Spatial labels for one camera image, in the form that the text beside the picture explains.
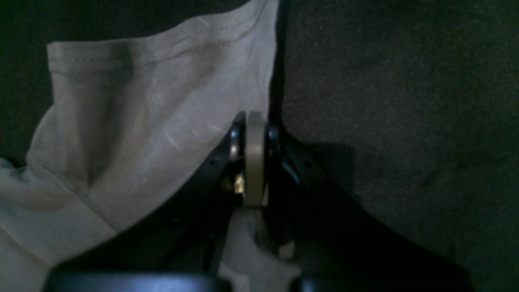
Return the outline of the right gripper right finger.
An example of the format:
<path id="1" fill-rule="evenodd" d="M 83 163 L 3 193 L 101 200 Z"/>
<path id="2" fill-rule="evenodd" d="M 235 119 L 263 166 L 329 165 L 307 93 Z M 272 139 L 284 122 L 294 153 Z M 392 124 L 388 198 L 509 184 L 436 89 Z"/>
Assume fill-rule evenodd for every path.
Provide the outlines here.
<path id="1" fill-rule="evenodd" d="M 255 113 L 255 205 L 293 244 L 296 292 L 474 292 L 469 272 L 365 211 L 294 138 Z"/>

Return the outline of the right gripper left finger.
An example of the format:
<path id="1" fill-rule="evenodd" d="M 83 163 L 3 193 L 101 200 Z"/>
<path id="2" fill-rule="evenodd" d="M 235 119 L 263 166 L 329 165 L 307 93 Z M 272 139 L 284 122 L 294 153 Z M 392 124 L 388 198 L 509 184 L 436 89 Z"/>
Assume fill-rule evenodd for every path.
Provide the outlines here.
<path id="1" fill-rule="evenodd" d="M 237 114 L 171 198 L 99 246 L 57 265 L 45 292 L 231 292 L 218 276 L 238 206 L 260 205 L 260 113 Z"/>

